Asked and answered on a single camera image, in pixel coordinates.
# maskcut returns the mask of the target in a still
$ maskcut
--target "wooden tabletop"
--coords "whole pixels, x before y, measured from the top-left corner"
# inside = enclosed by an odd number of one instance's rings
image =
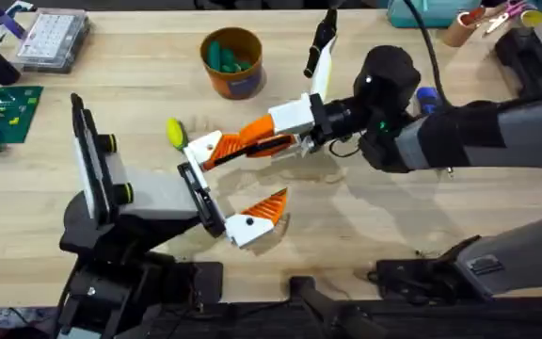
[[[21,17],[28,22],[28,16]],[[190,137],[234,132],[273,105],[297,98],[323,11],[92,12],[94,29],[69,75],[25,74],[17,84],[45,86],[25,144],[0,154],[0,306],[54,305],[74,256],[62,252],[62,214],[81,188],[72,150],[70,94],[92,110],[100,132],[115,133],[125,165],[178,175],[184,161],[169,144],[165,121],[183,121]],[[240,25],[263,43],[266,86],[229,101],[212,89],[199,60],[207,33]],[[367,52],[380,44],[406,49],[422,83],[430,62],[417,30],[395,29],[384,10],[341,10],[328,99],[352,95]],[[436,41],[447,96],[454,104],[511,97],[490,50],[497,36],[476,32],[462,48]],[[11,53],[15,42],[4,41]],[[355,142],[338,147],[347,152]],[[441,254],[458,241],[542,218],[541,169],[456,169],[387,174],[360,156],[320,152],[299,161],[237,159],[206,174],[228,213],[288,187],[288,206],[274,234],[238,250],[201,227],[157,250],[182,260],[225,266],[225,301],[285,298],[292,275],[313,275],[338,299],[374,299],[360,278],[376,260]],[[523,292],[542,294],[542,290]]]

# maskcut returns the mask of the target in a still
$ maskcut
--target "black cable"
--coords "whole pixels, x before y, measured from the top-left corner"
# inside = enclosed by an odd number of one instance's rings
[[[8,307],[8,309],[10,311],[12,311],[14,314],[16,314],[26,326],[30,326],[30,322],[28,322],[28,320],[26,320],[26,318],[20,313],[20,311],[16,310],[13,307]]]
[[[326,338],[326,331],[324,331],[324,327],[322,325],[322,322],[319,321],[319,318],[317,318],[317,315],[315,314],[315,311],[309,306],[308,303],[303,302],[302,303],[304,309],[307,311],[309,316],[312,318],[313,324],[315,324],[315,328],[319,332],[319,338],[324,339]]]
[[[266,305],[263,305],[261,307],[257,307],[257,308],[254,308],[252,310],[248,310],[244,313],[242,313],[241,315],[238,315],[236,317],[237,320],[242,320],[246,317],[249,317],[251,315],[255,315],[259,312],[262,312],[262,311],[268,311],[268,310],[272,310],[272,309],[275,309],[275,308],[278,308],[278,307],[281,307],[281,306],[284,306],[286,304],[288,304],[288,300],[285,300],[285,301],[282,301],[282,302],[274,302],[274,303],[270,303],[270,304],[266,304]],[[167,312],[175,315],[175,316],[181,316],[179,314],[177,314],[175,311],[173,310],[170,310],[170,309],[167,309]],[[222,315],[188,315],[187,313],[185,313],[183,315],[183,319],[185,320],[190,320],[190,321],[196,321],[196,322],[210,322],[210,321],[217,321],[217,320],[221,320],[223,318]]]
[[[437,55],[434,52],[434,46],[432,45],[432,41],[430,40],[430,35],[428,34],[428,29],[425,27],[425,24],[423,23],[422,16],[420,15],[420,12],[413,6],[411,3],[411,0],[403,0],[405,1],[406,6],[411,11],[411,14],[413,14],[413,18],[415,18],[415,21],[417,22],[418,26],[420,27],[420,30],[422,31],[423,35],[423,41],[425,42],[425,46],[428,49],[428,54],[430,55],[430,62],[432,63],[432,74],[434,75],[434,84],[437,87],[438,95],[440,96],[440,100],[442,100],[442,104],[445,105],[447,108],[452,107],[449,100],[447,100],[447,96],[444,94],[444,90],[442,89],[442,83],[440,82],[440,70],[438,69],[438,61],[437,61]]]
[[[185,312],[183,312],[183,314],[179,317],[179,319],[177,319],[177,321],[175,322],[175,326],[168,333],[167,339],[170,338],[173,334],[175,334],[175,331],[179,328],[179,325],[181,325],[181,323],[183,322],[183,320],[184,320],[184,318],[185,318],[185,316],[187,315],[188,312],[189,312],[189,310],[185,310]]]
[[[64,283],[64,287],[62,288],[62,293],[60,294],[60,299],[57,301],[56,306],[56,312],[54,313],[54,327],[52,328],[52,331],[50,332],[50,339],[56,339],[57,333],[60,331],[60,328],[58,326],[58,319],[60,318],[60,315],[62,314],[62,307],[64,307],[64,301],[66,301],[66,297],[68,296],[68,291],[71,287],[71,280],[74,276],[74,273],[76,273],[77,270],[83,265],[83,259],[79,256],[76,258],[76,261],[74,262],[74,266],[71,269],[71,273],[68,275],[68,279]]]
[[[339,141],[339,140],[338,140],[338,139],[332,140],[332,141],[329,143],[329,147],[328,147],[329,152],[330,152],[332,155],[336,156],[336,157],[346,158],[346,157],[353,156],[353,155],[357,154],[357,153],[361,150],[361,148],[358,146],[354,151],[349,152],[349,153],[345,153],[345,154],[339,154],[339,153],[336,153],[336,152],[334,151],[334,145],[336,144],[337,141]]]
[[[261,307],[257,307],[255,309],[246,311],[243,314],[238,315],[237,317],[238,317],[238,319],[244,319],[245,317],[255,315],[255,314],[257,314],[259,312],[262,312],[262,311],[268,311],[268,310],[272,310],[274,308],[285,306],[285,305],[288,304],[288,302],[289,302],[289,300],[285,300],[285,301],[282,301],[282,302],[274,302],[274,303],[271,303],[271,304],[268,304],[268,305],[263,305]]]

